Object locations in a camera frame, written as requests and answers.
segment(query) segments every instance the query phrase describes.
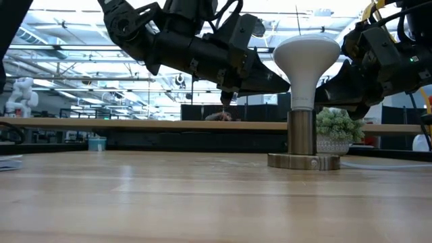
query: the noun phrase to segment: white robot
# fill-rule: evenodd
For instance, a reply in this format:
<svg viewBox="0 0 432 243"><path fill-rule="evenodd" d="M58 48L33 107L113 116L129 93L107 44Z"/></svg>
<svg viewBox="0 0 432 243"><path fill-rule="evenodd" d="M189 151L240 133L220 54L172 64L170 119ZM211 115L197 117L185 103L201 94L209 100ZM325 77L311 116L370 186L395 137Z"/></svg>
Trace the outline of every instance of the white robot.
<svg viewBox="0 0 432 243"><path fill-rule="evenodd" d="M30 117L32 108L39 103L39 96L32 91L32 85L32 78L20 78L15 81L12 95L5 105L6 117L17 117L18 111L21 111L21 117Z"/></svg>

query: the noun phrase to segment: small blue box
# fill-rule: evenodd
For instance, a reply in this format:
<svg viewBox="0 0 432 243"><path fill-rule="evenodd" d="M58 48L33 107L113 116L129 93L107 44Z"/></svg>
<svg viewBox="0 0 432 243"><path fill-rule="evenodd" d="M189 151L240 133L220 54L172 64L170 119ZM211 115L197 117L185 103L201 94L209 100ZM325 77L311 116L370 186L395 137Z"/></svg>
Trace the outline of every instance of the small blue box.
<svg viewBox="0 0 432 243"><path fill-rule="evenodd" d="M107 146L107 138L89 138L88 150L89 151L105 151Z"/></svg>

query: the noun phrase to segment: wooden countertop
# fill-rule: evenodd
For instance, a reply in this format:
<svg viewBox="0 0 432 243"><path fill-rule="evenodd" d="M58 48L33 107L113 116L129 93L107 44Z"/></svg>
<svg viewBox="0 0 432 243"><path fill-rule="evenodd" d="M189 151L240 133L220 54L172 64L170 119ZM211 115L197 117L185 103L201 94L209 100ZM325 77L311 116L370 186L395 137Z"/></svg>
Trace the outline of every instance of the wooden countertop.
<svg viewBox="0 0 432 243"><path fill-rule="evenodd" d="M287 130L284 122L246 122L246 121L155 121L155 120L104 120L72 118L9 118L0 117L0 122L33 128L91 130L93 128L127 128L135 130ZM363 131L367 134L421 134L418 125L377 125L366 124Z"/></svg>
<svg viewBox="0 0 432 243"><path fill-rule="evenodd" d="M2 243L431 241L430 169L291 171L265 155L122 151L23 161L0 172Z"/></svg>

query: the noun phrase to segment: metal lamp base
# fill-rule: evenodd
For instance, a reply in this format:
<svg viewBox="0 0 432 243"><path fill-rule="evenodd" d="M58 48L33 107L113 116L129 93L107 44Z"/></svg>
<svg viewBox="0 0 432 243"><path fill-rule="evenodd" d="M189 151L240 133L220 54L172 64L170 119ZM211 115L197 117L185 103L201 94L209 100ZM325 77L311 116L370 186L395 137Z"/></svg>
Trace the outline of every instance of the metal lamp base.
<svg viewBox="0 0 432 243"><path fill-rule="evenodd" d="M268 154L269 167L284 169L303 169L330 171L340 169L340 157L337 155L289 155Z"/></svg>

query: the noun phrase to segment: green succulent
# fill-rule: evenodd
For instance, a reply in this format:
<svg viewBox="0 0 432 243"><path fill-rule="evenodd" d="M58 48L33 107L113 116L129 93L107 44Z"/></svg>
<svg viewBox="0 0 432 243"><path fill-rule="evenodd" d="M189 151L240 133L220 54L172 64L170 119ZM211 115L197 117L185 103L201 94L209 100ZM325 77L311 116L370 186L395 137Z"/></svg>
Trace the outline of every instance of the green succulent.
<svg viewBox="0 0 432 243"><path fill-rule="evenodd" d="M317 115L317 134L332 140L360 142L365 137L363 124L361 120L353 121L346 110L324 108Z"/></svg>

